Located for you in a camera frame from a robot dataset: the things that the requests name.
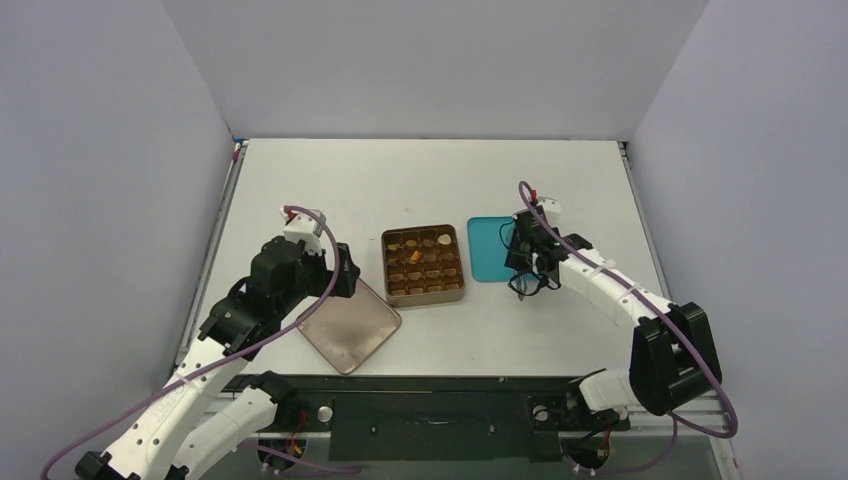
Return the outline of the metal tongs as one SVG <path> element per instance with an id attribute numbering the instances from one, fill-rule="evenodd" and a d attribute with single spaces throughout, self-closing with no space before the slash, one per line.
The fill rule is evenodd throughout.
<path id="1" fill-rule="evenodd" d="M 520 301 L 523 301 L 527 297 L 528 286 L 527 286 L 527 283 L 526 283 L 524 278 L 520 279 L 516 283 L 516 292 L 517 292 L 517 297 Z"/>

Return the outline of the gold cookie tin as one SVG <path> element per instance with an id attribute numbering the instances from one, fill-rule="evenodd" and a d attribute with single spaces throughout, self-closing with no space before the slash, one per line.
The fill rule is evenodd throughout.
<path id="1" fill-rule="evenodd" d="M 437 242 L 440 234 L 452 236 L 450 245 Z M 407 240 L 417 240 L 408 248 Z M 389 244 L 400 249 L 390 251 Z M 383 276 L 387 303 L 395 308 L 411 308 L 459 302 L 465 295 L 460 245 L 454 226 L 449 224 L 414 226 L 386 230 L 381 236 Z M 407 259 L 414 251 L 422 252 L 417 264 Z"/>

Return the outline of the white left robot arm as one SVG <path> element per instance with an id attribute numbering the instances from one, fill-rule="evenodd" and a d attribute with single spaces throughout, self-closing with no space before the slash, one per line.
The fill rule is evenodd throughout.
<path id="1" fill-rule="evenodd" d="M 292 234 L 264 244 L 248 276 L 238 280 L 210 310 L 195 341 L 168 384 L 132 407 L 140 417 L 101 453 L 77 463 L 80 479 L 185 479 L 193 467 L 177 456 L 212 399 L 267 344 L 286 333 L 282 320 L 304 299 L 314 303 L 307 318 L 330 296 L 350 298 L 360 269 L 348 245 L 333 242 L 333 269 L 316 235 Z"/>

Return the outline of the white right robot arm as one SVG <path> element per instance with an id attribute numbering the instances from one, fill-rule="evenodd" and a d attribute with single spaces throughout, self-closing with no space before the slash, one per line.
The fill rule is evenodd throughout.
<path id="1" fill-rule="evenodd" d="M 694 302 L 676 304 L 642 288 L 578 234 L 560 237 L 544 227 L 541 209 L 512 218 L 506 267 L 519 297 L 566 288 L 631 334 L 628 367 L 579 380 L 564 400 L 566 418 L 588 427 L 606 410 L 641 407 L 662 416 L 712 390 L 721 367 L 706 312 Z"/>

